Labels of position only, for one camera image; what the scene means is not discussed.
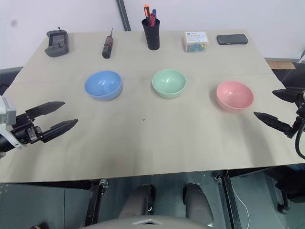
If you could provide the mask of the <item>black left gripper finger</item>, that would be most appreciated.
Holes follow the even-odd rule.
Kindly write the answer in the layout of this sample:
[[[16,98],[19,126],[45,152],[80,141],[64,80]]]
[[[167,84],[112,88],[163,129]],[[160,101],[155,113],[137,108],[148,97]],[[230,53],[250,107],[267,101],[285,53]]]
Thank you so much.
[[[31,108],[29,110],[26,110],[25,113],[32,121],[34,121],[36,117],[52,113],[52,112],[58,110],[63,105],[65,105],[65,102],[61,102],[61,101],[47,102],[47,103],[38,105],[34,108]]]
[[[60,122],[52,126],[49,130],[42,133],[42,142],[47,143],[72,129],[78,122],[78,119]]]

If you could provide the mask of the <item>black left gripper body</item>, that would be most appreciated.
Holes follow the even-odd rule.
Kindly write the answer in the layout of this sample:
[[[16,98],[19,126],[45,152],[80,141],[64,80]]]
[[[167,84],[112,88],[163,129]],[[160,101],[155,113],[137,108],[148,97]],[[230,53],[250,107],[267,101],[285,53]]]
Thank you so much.
[[[43,141],[41,128],[33,123],[35,118],[41,115],[43,113],[23,113],[16,117],[16,124],[12,126],[12,133],[20,143],[34,144],[37,141]]]

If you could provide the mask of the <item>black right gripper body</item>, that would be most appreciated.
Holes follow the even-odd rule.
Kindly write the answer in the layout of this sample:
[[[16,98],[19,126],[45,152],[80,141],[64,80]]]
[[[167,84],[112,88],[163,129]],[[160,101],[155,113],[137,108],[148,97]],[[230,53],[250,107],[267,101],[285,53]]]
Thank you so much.
[[[295,104],[298,107],[297,110],[297,118],[293,124],[293,129],[298,131],[303,123],[305,122],[305,91],[304,90],[293,90],[296,94],[295,96]]]

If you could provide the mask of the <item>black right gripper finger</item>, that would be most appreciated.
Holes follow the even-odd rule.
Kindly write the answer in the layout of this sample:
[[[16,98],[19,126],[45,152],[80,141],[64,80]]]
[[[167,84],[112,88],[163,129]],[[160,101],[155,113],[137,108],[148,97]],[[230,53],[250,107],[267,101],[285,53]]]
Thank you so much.
[[[290,102],[290,103],[295,103],[297,101],[297,97],[298,97],[298,92],[294,92],[294,91],[289,91],[287,89],[278,89],[278,90],[274,90],[272,91],[272,93],[280,98],[281,100]]]
[[[267,126],[284,133],[288,138],[292,138],[296,134],[289,124],[279,121],[275,116],[261,112],[254,112],[254,115]]]

